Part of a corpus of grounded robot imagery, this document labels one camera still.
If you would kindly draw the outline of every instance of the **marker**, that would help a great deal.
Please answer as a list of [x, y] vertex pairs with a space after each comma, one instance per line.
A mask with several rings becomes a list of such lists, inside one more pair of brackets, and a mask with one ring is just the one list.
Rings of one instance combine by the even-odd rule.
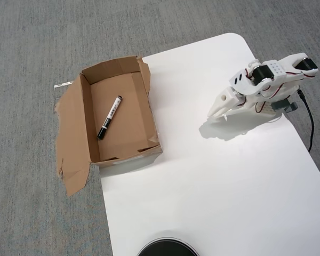
[[103, 139], [103, 137], [106, 134], [106, 131], [109, 127], [109, 124], [118, 108], [118, 105], [120, 104], [120, 102], [122, 101], [122, 97], [118, 96], [113, 104], [113, 106], [111, 107], [111, 110], [109, 111], [109, 114], [105, 120], [105, 123], [102, 125], [102, 128], [100, 129], [100, 132], [97, 135], [97, 138], [99, 138], [100, 140]]

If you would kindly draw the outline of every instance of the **open cardboard box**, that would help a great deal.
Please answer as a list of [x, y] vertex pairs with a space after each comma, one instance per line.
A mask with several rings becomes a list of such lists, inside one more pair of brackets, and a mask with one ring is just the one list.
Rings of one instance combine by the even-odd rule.
[[[150, 71], [137, 57], [84, 69], [55, 109], [59, 118], [57, 172], [68, 196], [85, 187], [90, 164], [111, 166], [161, 153], [148, 102]], [[103, 140], [97, 134], [116, 97], [123, 100]]]

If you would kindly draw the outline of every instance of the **gray carpet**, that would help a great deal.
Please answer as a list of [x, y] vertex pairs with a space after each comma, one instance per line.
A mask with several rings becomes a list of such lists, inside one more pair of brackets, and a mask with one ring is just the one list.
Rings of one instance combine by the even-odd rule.
[[[227, 32], [261, 61], [306, 52], [320, 69], [320, 0], [0, 0], [0, 255], [112, 255], [99, 170], [71, 198], [56, 177], [52, 85]], [[320, 170], [320, 73], [303, 90]], [[307, 111], [293, 99], [308, 146]]]

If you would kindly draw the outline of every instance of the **black circular base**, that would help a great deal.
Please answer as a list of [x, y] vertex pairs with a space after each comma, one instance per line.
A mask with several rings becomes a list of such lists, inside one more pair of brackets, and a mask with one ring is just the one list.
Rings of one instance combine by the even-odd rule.
[[199, 256], [188, 244], [175, 238], [162, 238], [145, 246], [138, 256]]

